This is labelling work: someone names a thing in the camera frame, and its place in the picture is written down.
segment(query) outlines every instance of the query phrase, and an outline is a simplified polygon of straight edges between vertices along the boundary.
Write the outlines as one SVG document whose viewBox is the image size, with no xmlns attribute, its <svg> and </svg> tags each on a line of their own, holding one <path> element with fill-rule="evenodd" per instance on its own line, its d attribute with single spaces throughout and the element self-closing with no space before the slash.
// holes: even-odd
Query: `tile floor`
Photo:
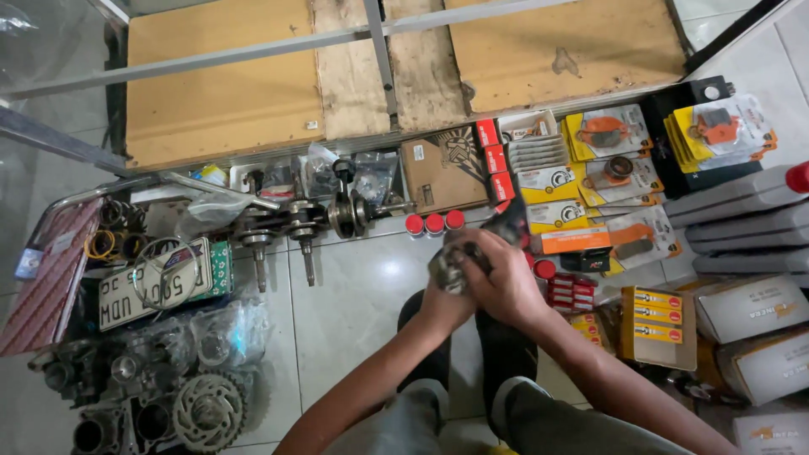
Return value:
<svg viewBox="0 0 809 455">
<path fill-rule="evenodd" d="M 699 49 L 755 0 L 675 0 L 675 4 L 686 32 Z M 77 25 L 62 40 L 65 50 L 53 69 L 54 77 L 101 70 L 106 58 L 106 48 L 99 39 L 103 23 L 97 13 L 74 11 L 71 17 Z M 802 125 L 795 120 L 809 117 L 807 17 L 809 2 L 762 33 L 756 43 L 712 69 L 727 76 L 740 90 L 756 93 L 768 112 L 785 125 L 783 133 L 779 130 L 784 151 L 766 161 L 766 166 L 794 162 L 799 159 L 798 151 L 809 147 Z M 32 100 L 23 111 L 95 145 L 100 145 L 106 126 L 103 89 Z M 18 257 L 33 224 L 51 201 L 112 179 L 85 164 L 8 142 L 0 146 L 0 203 L 3 213 L 11 214 L 0 219 L 0 229 L 10 240 L 6 258 Z M 468 219 L 480 221 L 486 216 L 485 210 L 479 210 L 470 213 Z M 296 244 L 280 240 L 268 247 L 268 292 L 260 297 L 268 301 L 272 318 L 263 363 L 269 407 L 260 426 L 242 435 L 237 447 L 227 451 L 230 455 L 271 453 L 304 410 L 393 336 L 399 307 L 424 286 L 426 262 L 439 243 L 431 239 L 414 242 L 403 231 L 400 220 L 389 219 L 377 223 L 361 240 L 339 240 L 333 234 L 323 237 L 315 247 L 318 279 L 311 288 L 303 278 L 303 258 Z M 235 257 L 239 287 L 255 294 L 250 252 L 240 249 Z M 651 285 L 682 278 L 691 273 L 692 259 L 687 252 L 663 264 L 604 280 L 599 297 L 609 298 L 626 283 Z M 0 262 L 0 321 L 14 302 L 12 262 Z M 470 453 L 480 444 L 495 445 L 497 439 L 481 417 L 481 354 L 473 321 L 453 335 L 452 355 L 452 420 L 442 435 L 443 446 L 448 453 Z M 0 359 L 0 407 L 5 411 L 0 416 L 0 439 L 5 443 L 4 453 L 64 451 L 70 446 L 76 413 L 44 386 L 41 377 L 27 371 L 27 360 L 26 355 Z M 537 380 L 557 397 L 587 407 L 580 392 L 545 355 L 540 356 Z M 48 438 L 35 437 L 42 428 L 48 428 Z"/>
</svg>

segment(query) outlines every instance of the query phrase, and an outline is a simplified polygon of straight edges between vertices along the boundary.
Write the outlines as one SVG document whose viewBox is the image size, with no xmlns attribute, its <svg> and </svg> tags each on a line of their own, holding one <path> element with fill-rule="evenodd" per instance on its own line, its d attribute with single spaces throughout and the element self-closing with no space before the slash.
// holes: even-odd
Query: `gear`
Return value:
<svg viewBox="0 0 809 455">
<path fill-rule="evenodd" d="M 233 378 L 205 373 L 180 389 L 172 410 L 177 436 L 197 453 L 227 448 L 242 432 L 247 420 L 244 390 Z"/>
</svg>

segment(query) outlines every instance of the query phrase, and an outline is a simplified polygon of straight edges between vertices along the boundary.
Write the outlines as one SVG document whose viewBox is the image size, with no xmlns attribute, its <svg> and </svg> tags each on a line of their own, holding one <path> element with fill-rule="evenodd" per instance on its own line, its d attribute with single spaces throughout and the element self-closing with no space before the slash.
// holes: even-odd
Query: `person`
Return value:
<svg viewBox="0 0 809 455">
<path fill-rule="evenodd" d="M 457 257 L 470 292 L 429 283 L 402 308 L 393 339 L 312 405 L 276 455 L 437 454 L 447 409 L 450 335 L 473 314 L 483 348 L 484 402 L 492 431 L 520 455 L 592 453 L 730 455 L 733 444 L 673 398 L 591 344 L 552 310 L 523 253 L 468 229 L 491 262 L 487 276 Z M 553 400 L 533 380 L 537 346 L 594 410 Z M 398 394 L 391 397 L 396 389 Z"/>
</svg>

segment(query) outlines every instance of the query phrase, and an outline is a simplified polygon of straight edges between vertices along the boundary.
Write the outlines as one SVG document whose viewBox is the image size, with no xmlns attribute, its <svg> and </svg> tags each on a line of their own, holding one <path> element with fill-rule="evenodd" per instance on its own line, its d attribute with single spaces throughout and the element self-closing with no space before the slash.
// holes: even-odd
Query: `black shoe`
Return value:
<svg viewBox="0 0 809 455">
<path fill-rule="evenodd" d="M 492 402 L 500 385 L 515 376 L 536 379 L 537 347 L 517 329 L 495 321 L 487 312 L 475 313 L 477 334 L 483 348 L 483 401 L 489 427 L 492 423 Z"/>
<path fill-rule="evenodd" d="M 413 294 L 407 302 L 404 302 L 404 306 L 402 307 L 401 311 L 399 312 L 399 322 L 396 326 L 396 331 L 402 330 L 405 327 L 405 324 L 410 321 L 410 318 L 413 317 L 418 310 L 421 308 L 421 300 L 424 298 L 424 290 L 422 289 L 419 292 Z M 399 387 L 396 388 L 396 392 L 401 393 L 402 390 L 405 389 L 411 382 L 415 381 L 416 379 L 435 379 L 444 386 L 444 389 L 449 391 L 450 389 L 450 348 L 451 348 L 451 339 L 447 338 L 441 346 L 438 347 L 435 351 L 432 351 L 430 355 L 426 356 L 424 360 L 418 364 L 414 370 L 407 375 L 407 377 L 399 384 Z"/>
</svg>

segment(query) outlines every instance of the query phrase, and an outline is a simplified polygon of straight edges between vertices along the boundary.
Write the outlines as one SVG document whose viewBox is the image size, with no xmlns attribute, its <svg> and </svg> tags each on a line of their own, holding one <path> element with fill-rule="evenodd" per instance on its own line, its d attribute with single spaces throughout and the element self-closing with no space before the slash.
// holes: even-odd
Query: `spring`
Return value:
<svg viewBox="0 0 809 455">
<path fill-rule="evenodd" d="M 100 226 L 108 230 L 126 229 L 128 232 L 143 232 L 146 211 L 128 202 L 108 199 L 101 206 Z"/>
</svg>

